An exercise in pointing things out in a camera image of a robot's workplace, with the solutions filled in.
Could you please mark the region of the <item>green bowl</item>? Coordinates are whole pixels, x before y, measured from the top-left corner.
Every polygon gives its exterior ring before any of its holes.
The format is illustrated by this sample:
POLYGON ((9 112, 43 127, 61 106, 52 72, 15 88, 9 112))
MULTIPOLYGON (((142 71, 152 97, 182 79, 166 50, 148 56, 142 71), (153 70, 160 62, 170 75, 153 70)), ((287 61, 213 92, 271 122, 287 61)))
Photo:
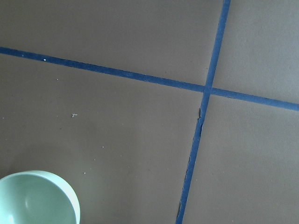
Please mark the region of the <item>green bowl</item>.
POLYGON ((78 224, 78 197, 66 180, 51 172, 10 174, 0 180, 0 222, 78 224))

